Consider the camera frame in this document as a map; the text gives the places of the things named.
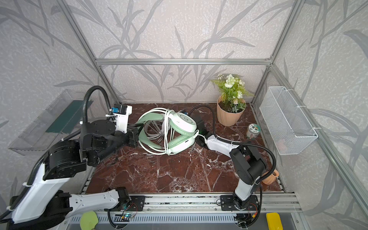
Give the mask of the small green white tin can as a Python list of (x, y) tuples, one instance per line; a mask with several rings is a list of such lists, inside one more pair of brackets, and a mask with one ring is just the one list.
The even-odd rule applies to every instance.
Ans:
[(260, 134), (260, 127), (257, 124), (250, 124), (247, 128), (246, 136), (250, 140), (254, 140)]

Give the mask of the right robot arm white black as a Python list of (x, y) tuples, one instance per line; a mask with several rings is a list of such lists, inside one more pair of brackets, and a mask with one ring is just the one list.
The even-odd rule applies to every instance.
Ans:
[(195, 110), (201, 107), (208, 108), (211, 111), (212, 132), (206, 129), (201, 118), (194, 117), (194, 121), (199, 128), (199, 134), (195, 138), (195, 143), (207, 150), (216, 151), (228, 156), (232, 160), (235, 172), (239, 177), (238, 185), (233, 192), (233, 205), (235, 208), (245, 210), (252, 199), (256, 197), (255, 193), (259, 189), (260, 195), (257, 210), (260, 211), (263, 199), (261, 182), (269, 177), (276, 169), (277, 160), (274, 153), (268, 148), (253, 144), (250, 141), (232, 141), (217, 135), (215, 113), (206, 104), (195, 106), (188, 115), (191, 116)]

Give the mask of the white over-ear headphones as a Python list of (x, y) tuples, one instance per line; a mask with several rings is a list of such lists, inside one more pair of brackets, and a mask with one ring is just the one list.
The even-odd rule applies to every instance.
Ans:
[(161, 141), (163, 139), (161, 121), (147, 121), (144, 126), (144, 132), (149, 140)]

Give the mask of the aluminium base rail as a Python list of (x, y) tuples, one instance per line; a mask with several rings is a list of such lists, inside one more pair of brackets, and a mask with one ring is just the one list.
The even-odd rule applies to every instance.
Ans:
[(236, 223), (256, 214), (290, 214), (302, 212), (294, 194), (264, 193), (252, 198), (245, 208), (237, 209), (227, 193), (132, 194), (133, 204), (126, 211), (96, 210), (98, 222), (127, 224), (149, 223)]

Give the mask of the small terracotta vase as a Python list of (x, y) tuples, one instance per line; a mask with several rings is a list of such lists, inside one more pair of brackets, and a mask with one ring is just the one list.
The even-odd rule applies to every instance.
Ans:
[(265, 185), (270, 185), (270, 184), (274, 183), (277, 180), (278, 177), (279, 177), (278, 170), (274, 170), (271, 175), (269, 175), (267, 178), (265, 178), (262, 181), (262, 183), (265, 184)]

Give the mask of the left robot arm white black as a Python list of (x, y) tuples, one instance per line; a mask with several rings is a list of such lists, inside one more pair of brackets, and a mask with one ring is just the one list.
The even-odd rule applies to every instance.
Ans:
[(61, 187), (88, 166), (96, 167), (124, 146), (136, 147), (140, 129), (125, 120), (129, 106), (108, 106), (106, 119), (89, 122), (88, 104), (93, 92), (100, 91), (109, 103), (105, 89), (91, 87), (82, 104), (81, 129), (57, 142), (33, 167), (20, 195), (11, 199), (1, 215), (9, 230), (47, 230), (65, 219), (95, 210), (126, 210), (132, 200), (124, 187), (103, 193), (76, 195)]

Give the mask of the yellow object at front edge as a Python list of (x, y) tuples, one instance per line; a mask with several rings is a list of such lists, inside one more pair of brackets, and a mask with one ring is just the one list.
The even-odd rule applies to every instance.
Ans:
[(278, 213), (267, 213), (266, 219), (269, 230), (284, 230)]

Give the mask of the clear plastic wall shelf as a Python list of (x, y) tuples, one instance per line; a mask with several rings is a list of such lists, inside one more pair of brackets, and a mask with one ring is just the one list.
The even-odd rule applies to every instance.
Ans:
[(62, 138), (80, 129), (84, 93), (63, 91), (43, 113), (11, 143), (23, 156), (40, 156)]

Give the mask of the light green object front left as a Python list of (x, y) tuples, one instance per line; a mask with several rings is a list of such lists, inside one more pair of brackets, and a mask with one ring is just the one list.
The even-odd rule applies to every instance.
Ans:
[(98, 222), (97, 214), (94, 211), (89, 211), (82, 215), (80, 219), (80, 228), (81, 230), (95, 230)]

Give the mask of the potted plant beige pot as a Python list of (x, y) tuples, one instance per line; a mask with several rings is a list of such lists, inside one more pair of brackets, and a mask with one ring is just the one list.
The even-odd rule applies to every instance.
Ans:
[(254, 95), (245, 89), (244, 81), (237, 75), (219, 74), (211, 82), (218, 86), (220, 92), (217, 100), (218, 121), (226, 127), (235, 125), (247, 107), (245, 98)]

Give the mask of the mint green over-ear headphones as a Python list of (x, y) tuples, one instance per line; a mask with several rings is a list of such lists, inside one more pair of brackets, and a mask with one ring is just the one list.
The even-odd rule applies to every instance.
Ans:
[[(163, 139), (149, 140), (144, 132), (147, 121), (161, 121)], [(167, 108), (153, 108), (135, 123), (142, 126), (139, 145), (153, 155), (176, 155), (194, 145), (199, 135), (196, 122), (191, 117)]]

